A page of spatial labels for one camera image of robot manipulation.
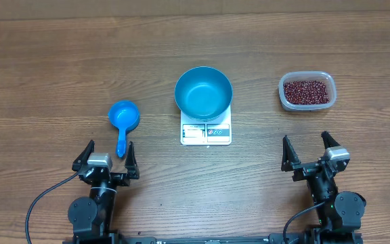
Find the blue spoon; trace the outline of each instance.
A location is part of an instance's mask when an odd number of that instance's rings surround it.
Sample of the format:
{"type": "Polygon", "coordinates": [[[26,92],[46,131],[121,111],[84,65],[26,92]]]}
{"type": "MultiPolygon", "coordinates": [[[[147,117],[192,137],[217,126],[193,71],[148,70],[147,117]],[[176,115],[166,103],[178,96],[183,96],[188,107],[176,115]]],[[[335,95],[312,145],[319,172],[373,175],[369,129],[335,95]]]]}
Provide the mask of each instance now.
{"type": "Polygon", "coordinates": [[[122,158],[126,153],[126,134],[139,124],[138,107],[131,101],[120,101],[112,105],[108,116],[111,124],[119,130],[116,153],[122,158]]]}

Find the clear plastic container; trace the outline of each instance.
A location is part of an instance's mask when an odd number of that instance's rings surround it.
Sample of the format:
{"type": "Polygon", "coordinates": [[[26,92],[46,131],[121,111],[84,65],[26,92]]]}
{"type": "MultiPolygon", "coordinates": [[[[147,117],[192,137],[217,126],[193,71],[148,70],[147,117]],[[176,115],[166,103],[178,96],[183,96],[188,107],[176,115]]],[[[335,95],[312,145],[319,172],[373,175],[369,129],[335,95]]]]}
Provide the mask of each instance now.
{"type": "Polygon", "coordinates": [[[337,89],[333,78],[323,71],[297,71],[285,74],[279,82],[279,97],[282,107],[287,111],[314,111],[329,108],[337,99],[337,89]],[[292,81],[321,81],[326,84],[329,102],[326,104],[297,105],[291,104],[285,98],[284,84],[292,81]]]}

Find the white scale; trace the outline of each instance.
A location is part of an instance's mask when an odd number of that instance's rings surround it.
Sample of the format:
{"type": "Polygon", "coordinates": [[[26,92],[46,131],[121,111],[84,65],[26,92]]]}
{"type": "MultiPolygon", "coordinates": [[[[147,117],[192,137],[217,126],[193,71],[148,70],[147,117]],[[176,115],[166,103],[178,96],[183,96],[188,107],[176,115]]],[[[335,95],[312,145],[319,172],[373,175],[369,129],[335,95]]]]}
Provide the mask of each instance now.
{"type": "Polygon", "coordinates": [[[217,119],[208,122],[189,118],[181,112],[182,145],[214,146],[231,144],[231,106],[217,119]]]}

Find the wood grain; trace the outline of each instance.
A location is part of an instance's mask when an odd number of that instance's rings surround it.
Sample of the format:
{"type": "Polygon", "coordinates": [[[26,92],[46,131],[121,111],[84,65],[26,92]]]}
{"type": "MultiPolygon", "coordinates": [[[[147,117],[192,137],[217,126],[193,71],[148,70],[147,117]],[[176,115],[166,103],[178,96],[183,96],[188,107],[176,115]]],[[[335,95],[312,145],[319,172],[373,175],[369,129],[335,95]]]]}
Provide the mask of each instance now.
{"type": "Polygon", "coordinates": [[[390,0],[0,0],[0,20],[376,10],[390,0]]]}
{"type": "MultiPolygon", "coordinates": [[[[90,139],[114,157],[110,106],[141,111],[135,143],[141,179],[118,193],[113,227],[127,236],[254,236],[280,232],[310,206],[304,182],[280,171],[282,137],[302,161],[323,153],[320,133],[351,152],[340,190],[368,201],[366,243],[390,243],[390,12],[96,18],[0,22],[0,243],[25,243],[31,201],[67,178],[90,139]],[[179,144],[173,88],[194,66],[222,70],[234,86],[233,142],[179,144]],[[338,99],[314,113],[285,112],[287,72],[324,70],[338,99]]],[[[30,220],[34,243],[71,236],[74,180],[49,193],[30,220]]],[[[316,221],[297,220],[291,230],[316,221]]]]}

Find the blue bowl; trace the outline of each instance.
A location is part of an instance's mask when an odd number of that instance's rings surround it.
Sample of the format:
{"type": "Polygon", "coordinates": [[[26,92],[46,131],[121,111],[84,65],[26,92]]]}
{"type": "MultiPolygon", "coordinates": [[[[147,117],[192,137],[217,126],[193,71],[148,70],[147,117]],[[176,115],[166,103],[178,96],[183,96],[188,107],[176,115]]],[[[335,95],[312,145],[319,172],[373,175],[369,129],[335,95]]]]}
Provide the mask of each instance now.
{"type": "Polygon", "coordinates": [[[201,66],[186,71],[180,77],[174,96],[175,103],[187,116],[210,121],[230,106],[233,88],[221,71],[201,66]]]}
{"type": "Polygon", "coordinates": [[[139,124],[138,107],[131,101],[120,101],[112,105],[108,116],[111,124],[119,130],[116,153],[122,158],[126,153],[126,134],[139,124]]]}

